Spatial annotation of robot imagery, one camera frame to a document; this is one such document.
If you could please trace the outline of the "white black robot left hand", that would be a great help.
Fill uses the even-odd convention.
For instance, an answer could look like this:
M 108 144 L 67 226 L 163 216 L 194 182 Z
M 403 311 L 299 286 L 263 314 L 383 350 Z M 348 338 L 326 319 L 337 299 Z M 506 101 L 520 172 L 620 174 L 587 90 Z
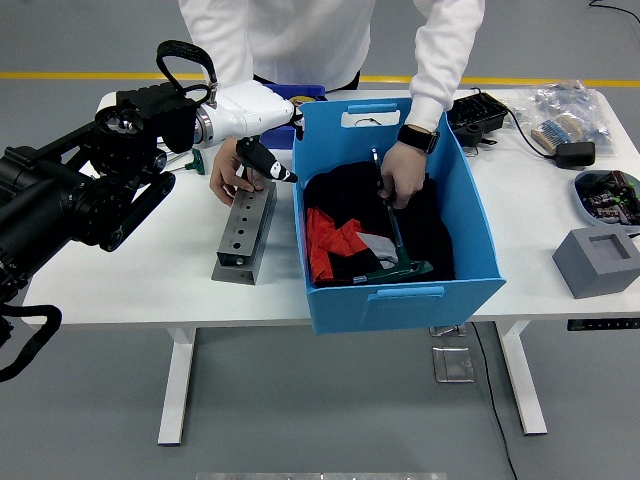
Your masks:
M 284 167 L 259 140 L 263 133 L 283 125 L 299 125 L 300 108 L 269 87 L 249 80 L 215 94 L 213 102 L 197 111 L 200 132 L 194 142 L 203 148 L 237 139 L 236 153 L 243 164 L 271 180 L 295 183 L 298 177 Z

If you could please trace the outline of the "person's left hand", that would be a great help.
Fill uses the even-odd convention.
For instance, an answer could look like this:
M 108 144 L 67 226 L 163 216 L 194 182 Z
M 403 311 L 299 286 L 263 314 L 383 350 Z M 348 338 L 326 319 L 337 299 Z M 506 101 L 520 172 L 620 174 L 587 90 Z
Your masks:
M 423 188 L 426 165 L 426 152 L 397 141 L 383 158 L 380 196 L 388 200 L 394 209 L 404 209 Z

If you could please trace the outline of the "person's right hand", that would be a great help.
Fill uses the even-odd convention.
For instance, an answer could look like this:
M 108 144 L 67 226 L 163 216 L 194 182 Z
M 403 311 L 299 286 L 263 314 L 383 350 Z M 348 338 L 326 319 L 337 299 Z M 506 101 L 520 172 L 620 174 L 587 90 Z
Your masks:
M 224 205 L 231 207 L 239 190 L 254 192 L 264 189 L 261 175 L 255 171 L 248 173 L 248 178 L 237 174 L 242 159 L 236 151 L 237 139 L 227 137 L 214 156 L 209 188 L 215 197 Z

